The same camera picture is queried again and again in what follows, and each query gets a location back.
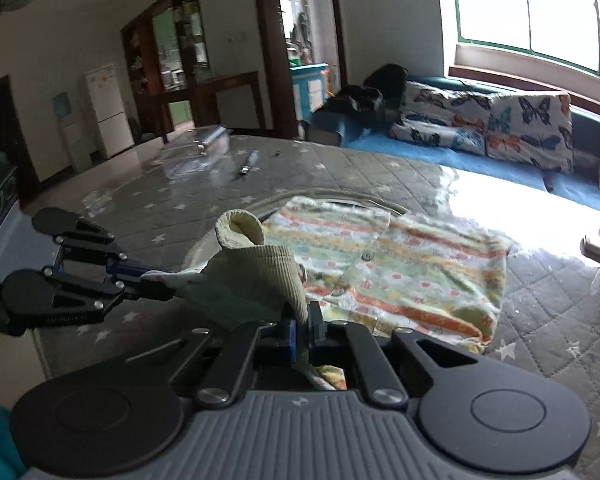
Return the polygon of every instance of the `blue sofa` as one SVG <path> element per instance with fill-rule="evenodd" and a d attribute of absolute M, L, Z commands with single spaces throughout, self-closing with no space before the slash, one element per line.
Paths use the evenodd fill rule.
<path fill-rule="evenodd" d="M 485 94 L 515 91 L 512 88 L 468 82 L 457 78 L 411 77 L 411 81 L 437 88 L 456 91 L 473 91 Z M 335 144 L 366 152 L 388 153 L 416 160 L 442 164 L 457 170 L 472 171 L 502 178 L 524 186 L 548 190 L 579 204 L 600 211 L 598 190 L 598 164 L 600 162 L 600 116 L 571 107 L 573 124 L 573 149 L 576 153 L 574 174 L 542 171 L 528 164 L 495 160 L 465 152 L 455 152 L 442 146 L 422 146 L 388 137 L 393 121 L 363 128 L 350 117 L 317 110 L 308 121 L 307 140 Z"/>

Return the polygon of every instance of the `metal screw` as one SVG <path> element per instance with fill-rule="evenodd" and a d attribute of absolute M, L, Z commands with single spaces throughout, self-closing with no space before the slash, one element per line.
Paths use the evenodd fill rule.
<path fill-rule="evenodd" d="M 222 404 L 229 400 L 229 394 L 220 388 L 202 388 L 198 392 L 198 398 L 207 404 Z"/>
<path fill-rule="evenodd" d="M 393 406 L 404 400 L 404 395 L 393 388 L 380 388 L 374 391 L 371 397 L 375 402 L 384 406 Z"/>

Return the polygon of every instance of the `window frame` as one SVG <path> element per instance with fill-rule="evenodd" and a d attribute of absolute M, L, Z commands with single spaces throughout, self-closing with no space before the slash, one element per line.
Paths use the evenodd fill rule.
<path fill-rule="evenodd" d="M 501 48 L 503 50 L 509 50 L 510 52 L 519 52 L 520 54 L 527 54 L 533 57 L 539 57 L 541 59 L 547 59 L 549 61 L 553 61 L 562 65 L 566 65 L 570 68 L 574 68 L 576 70 L 581 70 L 583 72 L 597 75 L 600 77 L 600 9 L 598 8 L 598 0 L 594 0 L 594 8 L 596 9 L 596 23 L 598 25 L 598 69 L 594 70 L 588 68 L 586 66 L 579 65 L 572 61 L 568 61 L 566 59 L 561 59 L 559 57 L 551 56 L 549 54 L 543 54 L 541 52 L 536 52 L 531 48 L 531 25 L 529 25 L 529 48 L 520 48 L 518 46 L 511 46 L 502 43 L 493 43 L 491 41 L 483 41 L 483 40 L 469 40 L 462 36 L 462 24 L 460 20 L 460 1 L 454 0 L 456 3 L 456 25 L 458 26 L 458 43 L 465 44 L 474 44 L 478 46 L 491 46 L 496 48 Z"/>

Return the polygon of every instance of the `dark door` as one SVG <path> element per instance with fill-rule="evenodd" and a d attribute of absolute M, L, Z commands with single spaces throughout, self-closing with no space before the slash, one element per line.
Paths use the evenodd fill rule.
<path fill-rule="evenodd" d="M 8 76 L 0 79 L 0 152 L 4 152 L 9 162 L 18 168 L 18 195 L 21 200 L 35 197 L 40 181 L 22 136 Z"/>

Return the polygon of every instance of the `refrigerator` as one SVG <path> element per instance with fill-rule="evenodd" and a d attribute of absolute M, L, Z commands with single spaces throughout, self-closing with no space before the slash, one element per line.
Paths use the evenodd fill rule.
<path fill-rule="evenodd" d="M 93 115 L 98 123 L 98 148 L 104 158 L 111 158 L 134 145 L 116 70 L 110 64 L 87 72 L 85 77 Z"/>

